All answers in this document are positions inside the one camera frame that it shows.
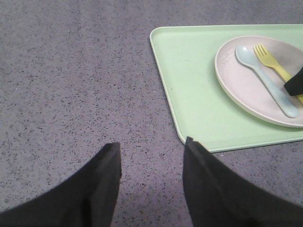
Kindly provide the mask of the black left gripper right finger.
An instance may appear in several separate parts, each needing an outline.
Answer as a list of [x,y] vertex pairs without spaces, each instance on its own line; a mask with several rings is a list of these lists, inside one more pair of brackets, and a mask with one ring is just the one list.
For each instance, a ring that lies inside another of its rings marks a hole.
[[187,137],[183,188],[195,227],[301,227],[303,208],[237,175]]

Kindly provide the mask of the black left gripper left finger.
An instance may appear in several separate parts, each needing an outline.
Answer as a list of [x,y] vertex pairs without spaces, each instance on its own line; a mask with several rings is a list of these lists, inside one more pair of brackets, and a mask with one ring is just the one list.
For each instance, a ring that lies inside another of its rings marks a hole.
[[47,193],[0,215],[2,227],[109,227],[122,175],[119,143]]

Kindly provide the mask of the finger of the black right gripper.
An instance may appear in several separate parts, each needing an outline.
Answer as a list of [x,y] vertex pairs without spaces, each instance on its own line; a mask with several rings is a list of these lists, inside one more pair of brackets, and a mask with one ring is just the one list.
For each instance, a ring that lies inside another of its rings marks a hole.
[[298,96],[303,94],[303,70],[300,70],[291,77],[285,84],[284,88],[290,96]]

